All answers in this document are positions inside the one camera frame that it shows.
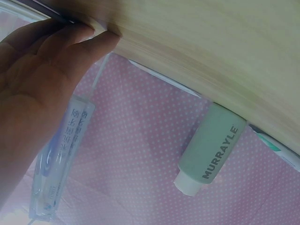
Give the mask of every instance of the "pink tablecloth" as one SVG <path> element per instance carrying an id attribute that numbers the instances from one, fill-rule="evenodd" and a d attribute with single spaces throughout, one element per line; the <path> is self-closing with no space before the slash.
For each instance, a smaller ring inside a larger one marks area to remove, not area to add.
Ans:
<path id="1" fill-rule="evenodd" d="M 99 65 L 89 70 L 77 94 L 88 93 Z M 141 71 L 116 54 L 109 58 L 92 101 L 96 110 L 55 223 L 300 224 L 300 173 L 249 127 L 211 185 L 195 197 L 183 195 L 173 185 L 177 162 L 209 101 Z M 7 221 L 3 216 L 8 212 L 27 212 L 33 170 L 34 164 L 3 209 L 2 221 Z"/>

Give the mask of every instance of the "white object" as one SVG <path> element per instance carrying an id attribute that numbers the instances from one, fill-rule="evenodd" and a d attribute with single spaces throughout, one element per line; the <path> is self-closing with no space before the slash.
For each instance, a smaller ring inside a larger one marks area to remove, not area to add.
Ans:
<path id="1" fill-rule="evenodd" d="M 202 187 L 202 183 L 190 178 L 183 171 L 180 171 L 174 180 L 176 188 L 188 196 L 195 196 Z"/>

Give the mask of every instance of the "wooden shelf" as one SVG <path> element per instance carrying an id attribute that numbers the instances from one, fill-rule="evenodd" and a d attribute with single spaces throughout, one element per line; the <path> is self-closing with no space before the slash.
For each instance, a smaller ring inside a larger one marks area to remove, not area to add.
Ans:
<path id="1" fill-rule="evenodd" d="M 116 53 L 236 112 L 300 154 L 300 3 L 44 0 L 108 23 Z"/>

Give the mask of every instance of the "green and white tube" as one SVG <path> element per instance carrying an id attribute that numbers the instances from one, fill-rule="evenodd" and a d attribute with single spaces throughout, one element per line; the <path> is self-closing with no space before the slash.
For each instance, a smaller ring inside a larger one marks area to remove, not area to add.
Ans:
<path id="1" fill-rule="evenodd" d="M 194 196 L 203 184 L 210 184 L 246 124 L 237 114 L 213 103 L 178 163 L 180 172 L 175 186 L 182 193 Z"/>

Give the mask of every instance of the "clear plastic package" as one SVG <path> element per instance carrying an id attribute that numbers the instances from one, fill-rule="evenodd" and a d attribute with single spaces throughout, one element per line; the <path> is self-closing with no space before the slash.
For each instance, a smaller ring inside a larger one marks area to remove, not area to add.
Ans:
<path id="1" fill-rule="evenodd" d="M 30 218 L 50 221 L 95 106 L 73 95 L 60 127 L 37 157 L 32 184 Z"/>

